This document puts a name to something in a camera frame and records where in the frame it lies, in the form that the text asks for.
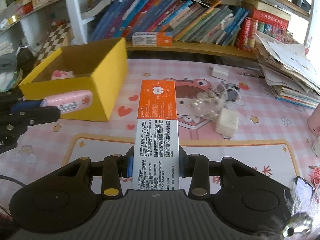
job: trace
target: white charger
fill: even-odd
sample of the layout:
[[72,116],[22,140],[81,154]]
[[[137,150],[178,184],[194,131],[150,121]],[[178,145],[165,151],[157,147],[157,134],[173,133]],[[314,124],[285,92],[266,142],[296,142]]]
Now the white charger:
[[238,111],[222,108],[216,121],[216,132],[233,137],[239,125]]
[[222,66],[214,64],[212,68],[212,76],[223,80],[227,80],[229,76],[229,70]]

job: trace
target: tooth icon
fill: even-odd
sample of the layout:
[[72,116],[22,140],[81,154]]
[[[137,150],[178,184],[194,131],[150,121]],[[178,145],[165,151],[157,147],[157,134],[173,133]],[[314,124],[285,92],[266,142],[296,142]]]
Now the tooth icon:
[[154,93],[155,95],[162,94],[162,93],[163,93],[163,88],[161,88],[161,87],[154,87],[154,88],[153,88],[153,93]]

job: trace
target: red heart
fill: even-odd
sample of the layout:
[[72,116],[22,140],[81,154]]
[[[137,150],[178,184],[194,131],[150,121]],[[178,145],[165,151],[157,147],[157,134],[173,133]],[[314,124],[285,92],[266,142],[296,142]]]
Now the red heart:
[[127,129],[128,130],[133,130],[136,126],[134,124],[127,124]]
[[134,95],[133,97],[128,97],[128,99],[133,102],[137,101],[138,98],[139,98],[138,95]]
[[118,108],[119,116],[125,116],[132,112],[132,108],[125,108],[125,106],[121,106]]

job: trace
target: open yellow cardboard box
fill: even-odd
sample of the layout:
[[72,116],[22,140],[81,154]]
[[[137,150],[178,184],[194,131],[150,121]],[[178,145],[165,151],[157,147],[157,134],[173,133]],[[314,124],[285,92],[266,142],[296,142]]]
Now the open yellow cardboard box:
[[[51,80],[55,70],[72,70],[76,77]],[[124,38],[107,39],[57,49],[35,67],[19,87],[27,100],[90,90],[91,106],[62,114],[61,118],[106,122],[127,72]]]

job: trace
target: orange and white box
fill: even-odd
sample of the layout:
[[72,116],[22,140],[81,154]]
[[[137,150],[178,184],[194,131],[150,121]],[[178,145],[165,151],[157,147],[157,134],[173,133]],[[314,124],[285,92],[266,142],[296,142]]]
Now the orange and white box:
[[132,188],[180,188],[174,81],[142,81],[134,143]]
[[132,35],[133,45],[172,46],[172,33],[144,32]]

